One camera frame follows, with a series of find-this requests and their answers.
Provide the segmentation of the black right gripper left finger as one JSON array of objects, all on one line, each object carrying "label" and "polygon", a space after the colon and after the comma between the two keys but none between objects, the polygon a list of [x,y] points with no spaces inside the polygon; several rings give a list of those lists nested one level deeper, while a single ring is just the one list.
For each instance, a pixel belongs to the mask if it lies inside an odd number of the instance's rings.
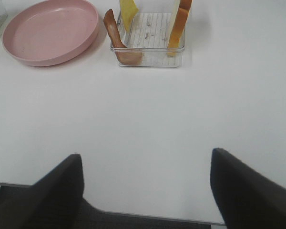
[{"label": "black right gripper left finger", "polygon": [[82,158],[69,155],[37,183],[0,205],[0,229],[70,229],[83,191]]}]

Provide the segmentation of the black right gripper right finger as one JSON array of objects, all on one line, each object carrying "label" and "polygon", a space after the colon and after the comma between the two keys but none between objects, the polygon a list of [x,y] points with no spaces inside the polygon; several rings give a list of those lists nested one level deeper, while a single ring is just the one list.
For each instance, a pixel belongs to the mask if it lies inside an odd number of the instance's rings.
[{"label": "black right gripper right finger", "polygon": [[286,229],[286,188],[222,148],[212,151],[210,185],[228,229]]}]

